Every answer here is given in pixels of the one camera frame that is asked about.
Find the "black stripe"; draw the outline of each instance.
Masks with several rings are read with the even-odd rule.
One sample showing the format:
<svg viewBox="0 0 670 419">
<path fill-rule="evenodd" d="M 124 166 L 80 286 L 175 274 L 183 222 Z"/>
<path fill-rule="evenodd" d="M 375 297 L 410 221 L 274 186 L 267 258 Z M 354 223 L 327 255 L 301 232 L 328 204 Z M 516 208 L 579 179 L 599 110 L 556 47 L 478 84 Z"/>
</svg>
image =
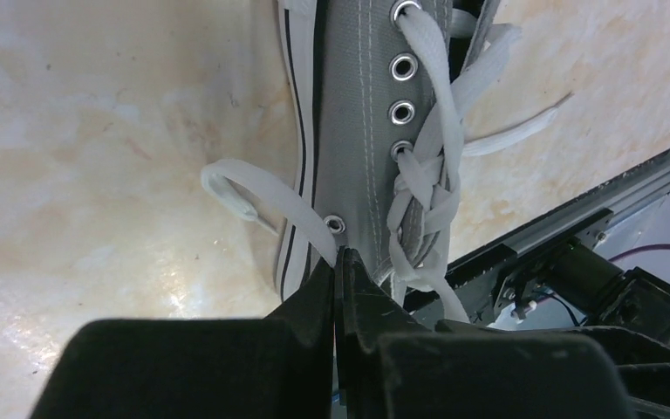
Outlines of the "black stripe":
<svg viewBox="0 0 670 419">
<path fill-rule="evenodd" d="M 319 122 L 322 117 L 322 90 L 324 88 L 324 68 L 325 68 L 325 16 L 329 0 L 317 0 L 317 9 L 315 11 L 314 36 L 312 46 L 312 125 L 314 128 L 314 138 L 312 146 L 314 147 L 314 161 L 312 162 L 312 198 L 310 205 L 314 207 L 314 199 L 317 196 L 317 173 L 319 164 Z M 310 277 L 311 267 L 311 246 L 307 248 L 307 264 L 304 267 L 302 275 L 302 284 Z"/>
<path fill-rule="evenodd" d="M 302 176 L 299 182 L 299 196 L 304 193 L 304 179 L 307 173 L 307 140 L 304 133 L 304 120 L 302 119 L 302 106 L 299 103 L 299 90 L 297 89 L 297 76 L 294 75 L 294 60 L 291 56 L 291 34 L 289 32 L 289 10 L 284 9 L 284 24 L 286 25 L 286 51 L 289 54 L 289 70 L 291 72 L 291 83 L 294 86 L 294 100 L 297 102 L 297 116 L 299 118 L 299 129 L 302 133 Z M 294 246 L 294 233 L 297 227 L 291 226 L 291 236 L 289 237 L 289 247 L 286 251 L 284 268 L 281 272 L 281 299 L 284 299 L 284 281 L 286 280 L 286 271 L 289 269 L 289 258 L 291 257 L 291 248 Z"/>
</svg>

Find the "shoe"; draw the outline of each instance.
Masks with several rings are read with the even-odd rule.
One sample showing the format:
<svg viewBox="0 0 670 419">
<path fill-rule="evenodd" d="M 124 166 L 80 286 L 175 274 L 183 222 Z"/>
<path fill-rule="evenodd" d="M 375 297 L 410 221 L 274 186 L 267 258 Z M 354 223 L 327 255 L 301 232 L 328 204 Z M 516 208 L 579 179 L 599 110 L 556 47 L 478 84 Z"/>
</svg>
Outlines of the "shoe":
<svg viewBox="0 0 670 419">
<path fill-rule="evenodd" d="M 492 26 L 486 31 L 489 48 L 451 83 L 447 33 L 452 2 L 430 3 L 328 2 L 325 17 L 318 20 L 327 28 L 321 102 L 315 104 L 321 106 L 318 134 L 308 138 L 306 127 L 300 130 L 304 133 L 300 134 L 302 148 L 314 143 L 317 151 L 312 158 L 321 157 L 311 177 L 306 177 L 304 168 L 304 180 L 297 179 L 292 189 L 260 168 L 225 159 L 202 170 L 202 186 L 238 216 L 266 226 L 229 182 L 241 185 L 286 216 L 290 240 L 291 235 L 301 234 L 314 249 L 312 258 L 321 257 L 332 266 L 337 248 L 347 245 L 360 253 L 372 278 L 397 302 L 403 301 L 408 286 L 436 291 L 447 319 L 468 322 L 444 278 L 449 227 L 461 196 L 461 122 L 501 74 L 519 30 L 508 24 Z M 302 16 L 311 16 L 311 9 L 304 9 L 309 14 Z M 292 12 L 284 7 L 284 21 L 289 25 Z M 284 54 L 295 50 L 284 48 Z M 297 70 L 296 54 L 291 56 L 287 62 Z M 294 72 L 291 74 L 301 126 L 302 115 L 314 116 L 301 107 L 302 102 L 310 102 L 301 99 L 303 91 L 298 90 L 299 84 L 295 86 Z M 506 148 L 543 129 L 556 113 L 557 107 L 547 109 L 510 130 L 477 139 L 465 149 L 481 155 Z M 308 156 L 300 153 L 304 162 Z M 314 202 L 307 194 L 314 196 Z M 282 277 L 283 298 L 296 291 L 308 274 L 300 257 L 306 259 L 309 250 L 291 248 L 289 263 L 296 260 L 302 276 Z"/>
</svg>

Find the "sneaker upper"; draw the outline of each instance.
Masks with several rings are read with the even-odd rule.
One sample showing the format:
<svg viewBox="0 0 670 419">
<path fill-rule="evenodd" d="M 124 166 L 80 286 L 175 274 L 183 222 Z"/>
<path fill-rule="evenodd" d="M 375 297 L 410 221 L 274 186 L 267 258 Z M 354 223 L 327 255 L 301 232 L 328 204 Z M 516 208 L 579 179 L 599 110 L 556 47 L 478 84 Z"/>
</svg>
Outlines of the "sneaker upper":
<svg viewBox="0 0 670 419">
<path fill-rule="evenodd" d="M 433 86 L 419 63 L 408 79 L 393 75 L 393 61 L 412 54 L 393 23 L 394 4 L 332 1 L 325 27 L 315 210 L 345 221 L 336 240 L 357 249 L 371 273 L 389 258 L 386 216 L 398 174 L 392 146 L 414 142 L 434 104 Z M 420 6 L 441 27 L 448 48 L 452 1 Z M 432 240 L 423 240 L 419 228 L 420 223 L 408 223 L 403 232 L 415 261 Z"/>
</svg>

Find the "gray canvas sneaker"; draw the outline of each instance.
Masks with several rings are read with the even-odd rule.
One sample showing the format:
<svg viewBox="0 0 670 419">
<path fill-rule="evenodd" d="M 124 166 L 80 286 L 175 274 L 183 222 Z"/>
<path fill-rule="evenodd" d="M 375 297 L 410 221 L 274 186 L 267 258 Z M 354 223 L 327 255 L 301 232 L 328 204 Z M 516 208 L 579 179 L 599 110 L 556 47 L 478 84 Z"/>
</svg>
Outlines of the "gray canvas sneaker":
<svg viewBox="0 0 670 419">
<path fill-rule="evenodd" d="M 273 233 L 230 182 L 286 216 L 277 266 L 282 299 L 299 288 L 312 261 L 332 266 L 337 248 L 347 245 L 397 302 L 408 286 L 436 291 L 446 318 L 468 321 L 444 278 L 461 154 L 527 138 L 553 121 L 561 103 L 464 149 L 462 120 L 519 38 L 515 27 L 490 24 L 497 3 L 485 2 L 476 19 L 451 0 L 280 2 L 300 176 L 292 189 L 247 162 L 225 159 L 202 170 L 202 186 Z M 449 33 L 474 34 L 453 62 Z"/>
</svg>

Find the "stitching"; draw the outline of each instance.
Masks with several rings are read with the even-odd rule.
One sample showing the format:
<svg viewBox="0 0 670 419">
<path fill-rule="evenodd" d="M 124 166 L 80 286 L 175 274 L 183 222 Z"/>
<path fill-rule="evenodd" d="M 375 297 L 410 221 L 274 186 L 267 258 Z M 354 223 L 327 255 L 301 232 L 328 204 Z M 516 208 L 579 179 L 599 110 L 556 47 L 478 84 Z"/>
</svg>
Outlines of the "stitching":
<svg viewBox="0 0 670 419">
<path fill-rule="evenodd" d="M 376 213 L 376 224 L 373 226 L 374 238 L 373 243 L 376 246 L 376 258 L 381 260 L 381 214 L 379 212 L 379 194 L 376 191 L 376 169 L 374 168 L 374 156 L 373 156 L 373 59 L 371 54 L 371 42 L 372 42 L 372 33 L 373 26 L 371 24 L 371 11 L 372 11 L 372 2 L 373 0 L 368 0 L 368 147 L 371 149 L 371 183 L 373 186 L 373 207 L 375 207 Z"/>
<path fill-rule="evenodd" d="M 407 205 L 407 209 L 405 210 L 405 215 L 402 217 L 402 222 L 400 223 L 400 227 L 402 228 L 402 239 L 400 240 L 400 247 L 402 248 L 402 251 L 405 252 L 405 257 L 407 257 L 407 261 L 411 264 L 413 262 L 413 257 L 410 255 L 410 249 L 414 248 L 414 243 L 409 243 L 407 241 L 408 237 L 411 237 L 414 234 L 414 211 L 410 211 L 410 206 L 412 204 Z"/>
<path fill-rule="evenodd" d="M 423 212 L 423 211 L 415 211 L 415 210 L 412 211 L 413 212 L 412 224 L 414 225 L 413 228 L 415 228 L 415 229 L 417 229 L 417 231 L 419 231 L 418 238 L 417 238 L 417 250 L 414 252 L 413 262 L 415 262 L 417 260 L 417 257 L 420 255 L 420 250 L 422 248 L 422 242 L 425 241 L 425 230 L 421 229 L 420 226 L 419 226 L 419 224 L 424 224 L 425 223 L 425 215 L 421 214 L 421 212 Z"/>
<path fill-rule="evenodd" d="M 414 222 L 416 214 L 417 214 L 417 211 L 415 211 L 414 209 L 410 211 L 410 215 L 409 215 L 409 229 L 410 230 L 414 230 L 414 227 L 416 225 L 416 223 Z M 420 253 L 420 246 L 415 246 L 415 243 L 412 243 L 412 246 L 413 246 L 412 247 L 413 248 L 413 255 L 412 255 L 412 260 L 409 261 L 410 264 L 414 263 L 415 256 L 417 256 L 417 254 Z"/>
<path fill-rule="evenodd" d="M 428 11 L 428 10 L 425 10 L 425 11 L 427 11 L 427 14 L 429 14 L 430 17 L 432 17 L 433 20 L 436 23 L 438 23 L 438 17 L 439 17 L 439 14 L 438 14 L 438 0 L 433 0 L 433 11 Z"/>
<path fill-rule="evenodd" d="M 358 2 L 359 13 L 358 13 L 358 23 L 359 23 L 359 80 L 360 80 L 360 98 L 361 98 L 361 114 L 363 116 L 363 148 L 364 148 L 364 157 L 366 158 L 366 193 L 368 196 L 372 196 L 371 193 L 371 182 L 368 177 L 368 167 L 369 167 L 369 155 L 368 155 L 368 132 L 366 131 L 366 87 L 364 86 L 363 80 L 363 46 L 361 44 L 361 2 Z M 371 218 L 371 225 L 373 227 L 374 233 L 376 232 L 376 221 L 373 211 L 373 206 L 371 205 L 371 200 L 368 201 L 368 214 Z M 376 234 L 373 235 L 373 242 L 376 243 Z M 379 246 L 376 245 L 377 258 L 379 257 Z"/>
<path fill-rule="evenodd" d="M 450 11 L 448 10 L 448 0 L 441 0 L 441 3 L 443 5 L 443 27 L 441 28 L 441 32 L 443 32 L 443 38 L 448 42 L 449 35 L 448 32 L 450 30 L 450 21 L 449 21 L 449 16 Z M 434 7 L 434 19 L 437 23 L 438 17 L 440 13 L 438 12 L 438 0 L 433 0 L 433 7 Z"/>
</svg>

